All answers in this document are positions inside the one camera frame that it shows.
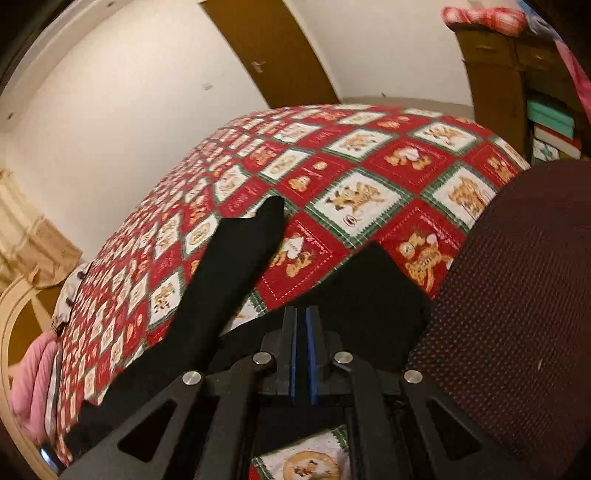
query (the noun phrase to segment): red patterned bedspread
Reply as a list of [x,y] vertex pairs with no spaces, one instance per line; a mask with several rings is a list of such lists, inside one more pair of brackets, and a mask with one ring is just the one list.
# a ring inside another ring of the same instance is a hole
[[285,240],[227,328],[304,293],[375,239],[434,296],[466,232],[528,165],[480,125],[418,109],[281,108],[238,118],[164,177],[101,249],[64,331],[58,452],[83,399],[166,333],[221,217],[285,198]]

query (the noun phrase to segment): curtain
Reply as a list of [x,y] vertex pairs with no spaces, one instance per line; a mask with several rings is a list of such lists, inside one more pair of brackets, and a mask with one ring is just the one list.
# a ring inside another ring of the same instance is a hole
[[19,275],[37,288],[65,280],[82,252],[20,192],[12,172],[0,170],[0,293]]

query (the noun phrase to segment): pink fabric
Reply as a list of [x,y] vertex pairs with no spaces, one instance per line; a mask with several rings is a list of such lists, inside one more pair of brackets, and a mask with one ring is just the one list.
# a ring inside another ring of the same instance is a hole
[[444,7],[441,17],[447,26],[463,23],[484,25],[510,37],[518,37],[527,25],[525,13],[512,8],[469,8]]
[[46,438],[45,406],[53,359],[59,348],[54,332],[43,332],[27,349],[19,364],[10,391],[12,412],[34,442]]
[[583,105],[587,113],[587,118],[591,122],[591,82],[589,81],[589,77],[587,77],[577,57],[573,55],[573,52],[570,51],[564,42],[556,40],[556,48],[568,68],[570,76],[573,78],[574,87],[581,100],[581,105]]

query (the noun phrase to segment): black metal frame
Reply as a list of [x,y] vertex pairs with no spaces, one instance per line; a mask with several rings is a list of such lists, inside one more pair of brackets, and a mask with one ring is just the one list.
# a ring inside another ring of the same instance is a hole
[[[245,478],[251,458],[253,412],[261,402],[271,406],[293,404],[297,311],[285,309],[283,327],[264,337],[261,352],[236,362],[230,370],[191,384],[176,379],[94,449],[66,469],[61,480],[162,480],[182,433],[191,428],[191,412],[200,397],[218,398],[213,420],[196,470],[197,480]],[[355,355],[343,356],[337,334],[324,332],[316,307],[306,310],[310,402],[341,406],[346,411],[353,480],[407,479],[413,461],[408,433],[396,421],[396,412],[410,415],[424,458],[436,480],[530,479],[523,465],[489,439],[426,375],[414,378],[376,371]],[[174,402],[154,454],[140,460],[122,451],[122,441],[166,403]],[[436,402],[478,443],[475,452],[460,459],[446,453],[428,404]]]

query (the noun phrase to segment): dotted fabric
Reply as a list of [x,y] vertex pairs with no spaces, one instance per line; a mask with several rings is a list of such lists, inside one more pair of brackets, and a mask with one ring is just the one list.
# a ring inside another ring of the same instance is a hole
[[591,432],[591,164],[520,175],[478,219],[410,368],[540,478]]

